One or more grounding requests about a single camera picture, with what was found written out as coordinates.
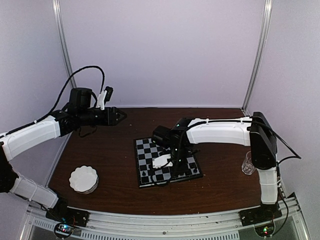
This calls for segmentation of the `black and grey chessboard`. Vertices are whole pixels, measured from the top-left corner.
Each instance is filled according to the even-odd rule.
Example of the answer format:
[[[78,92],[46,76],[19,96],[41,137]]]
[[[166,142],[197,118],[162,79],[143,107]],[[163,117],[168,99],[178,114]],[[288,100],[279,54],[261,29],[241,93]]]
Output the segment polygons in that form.
[[[173,177],[173,167],[164,167],[162,169],[152,167],[153,159],[168,153],[170,151],[169,148],[163,148],[155,144],[150,137],[135,139],[133,146],[137,168],[137,181],[140,188],[164,185],[166,182],[182,182],[203,177],[203,172],[194,154],[191,154],[187,158],[188,172],[184,175]],[[197,173],[193,173],[193,169],[195,168],[197,168]],[[142,171],[146,172],[146,176],[142,176]]]

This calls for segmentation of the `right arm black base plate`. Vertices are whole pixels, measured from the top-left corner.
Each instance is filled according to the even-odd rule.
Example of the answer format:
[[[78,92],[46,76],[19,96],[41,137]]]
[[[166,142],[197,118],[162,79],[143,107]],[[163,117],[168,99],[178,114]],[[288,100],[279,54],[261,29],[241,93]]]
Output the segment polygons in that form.
[[[281,216],[282,212],[277,207],[264,207],[262,205],[255,208],[241,210],[239,212],[239,217],[243,227],[271,221],[276,218],[280,218]]]

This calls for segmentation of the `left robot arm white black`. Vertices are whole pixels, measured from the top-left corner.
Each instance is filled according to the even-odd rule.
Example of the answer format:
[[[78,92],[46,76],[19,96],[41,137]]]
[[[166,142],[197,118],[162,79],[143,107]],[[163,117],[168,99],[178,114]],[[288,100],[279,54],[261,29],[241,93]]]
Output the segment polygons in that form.
[[[63,137],[90,126],[116,126],[127,114],[117,107],[106,107],[113,88],[106,87],[95,95],[89,88],[77,87],[70,91],[68,103],[60,110],[54,110],[44,119],[21,127],[15,132],[0,136],[0,191],[13,193],[34,201],[47,209],[61,222],[72,218],[72,211],[66,200],[48,187],[33,182],[13,170],[10,161],[21,153],[49,140]]]

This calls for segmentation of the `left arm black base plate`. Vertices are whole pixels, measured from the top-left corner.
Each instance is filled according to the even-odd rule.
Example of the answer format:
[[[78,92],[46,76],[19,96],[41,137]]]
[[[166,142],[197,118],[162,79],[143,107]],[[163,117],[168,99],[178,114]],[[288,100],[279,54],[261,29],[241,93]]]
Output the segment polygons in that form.
[[[45,217],[48,219],[76,227],[86,227],[89,216],[90,213],[88,211],[69,207],[63,211],[49,209],[45,214]]]

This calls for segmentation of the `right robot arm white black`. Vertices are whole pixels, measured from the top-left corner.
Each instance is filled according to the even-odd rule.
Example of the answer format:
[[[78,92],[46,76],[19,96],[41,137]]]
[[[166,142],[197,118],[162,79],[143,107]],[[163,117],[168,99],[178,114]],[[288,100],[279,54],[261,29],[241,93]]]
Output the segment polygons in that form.
[[[169,149],[152,161],[153,169],[173,167],[180,175],[193,145],[202,143],[236,144],[250,147],[251,162],[258,171],[261,190],[259,220],[268,220],[278,210],[277,139],[261,112],[233,119],[181,118],[174,127],[159,125],[151,140]]]

